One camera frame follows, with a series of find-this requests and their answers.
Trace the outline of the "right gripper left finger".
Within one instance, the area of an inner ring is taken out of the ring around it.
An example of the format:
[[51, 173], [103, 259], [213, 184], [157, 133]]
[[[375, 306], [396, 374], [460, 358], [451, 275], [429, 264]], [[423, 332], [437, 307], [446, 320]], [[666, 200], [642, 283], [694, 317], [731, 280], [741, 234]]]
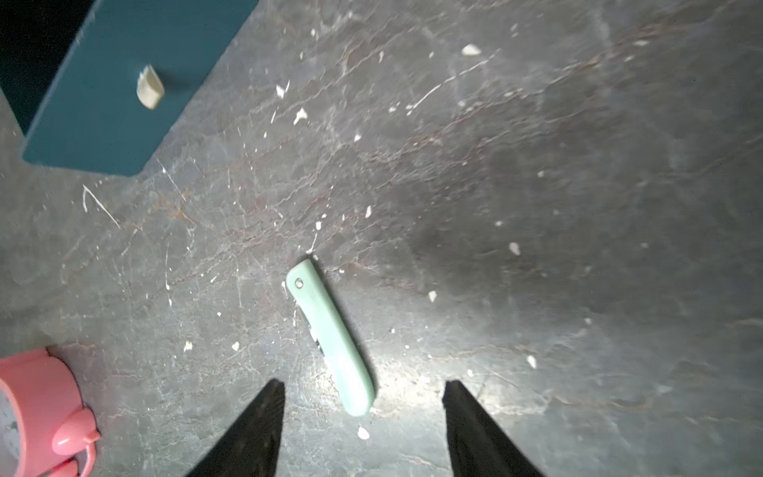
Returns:
[[276, 475], [285, 385], [271, 379], [188, 476]]

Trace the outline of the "pink alarm clock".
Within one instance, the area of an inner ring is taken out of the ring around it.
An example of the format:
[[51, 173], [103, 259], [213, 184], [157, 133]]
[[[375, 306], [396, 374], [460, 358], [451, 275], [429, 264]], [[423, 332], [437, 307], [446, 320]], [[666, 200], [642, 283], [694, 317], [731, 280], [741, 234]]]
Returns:
[[45, 348], [1, 360], [1, 474], [87, 476], [101, 438], [69, 367]]

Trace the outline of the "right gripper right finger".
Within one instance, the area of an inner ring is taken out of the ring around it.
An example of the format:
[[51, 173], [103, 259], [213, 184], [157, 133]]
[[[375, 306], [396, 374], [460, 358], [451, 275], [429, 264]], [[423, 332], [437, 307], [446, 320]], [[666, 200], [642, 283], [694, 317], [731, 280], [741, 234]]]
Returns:
[[454, 476], [542, 477], [461, 381], [446, 383], [442, 402]]

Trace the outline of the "teal bottom drawer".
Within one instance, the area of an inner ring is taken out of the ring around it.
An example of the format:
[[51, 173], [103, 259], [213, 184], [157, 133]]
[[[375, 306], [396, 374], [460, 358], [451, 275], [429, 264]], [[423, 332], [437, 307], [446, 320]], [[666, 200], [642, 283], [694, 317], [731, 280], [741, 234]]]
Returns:
[[5, 1], [1, 89], [30, 164], [138, 174], [252, 1]]

